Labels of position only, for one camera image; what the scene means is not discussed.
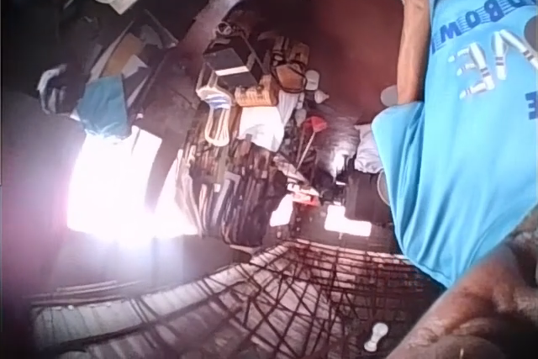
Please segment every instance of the blue t-shirt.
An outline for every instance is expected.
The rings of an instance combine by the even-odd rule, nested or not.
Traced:
[[[373,121],[403,253],[447,287],[537,202],[537,0],[430,0],[425,100]]]

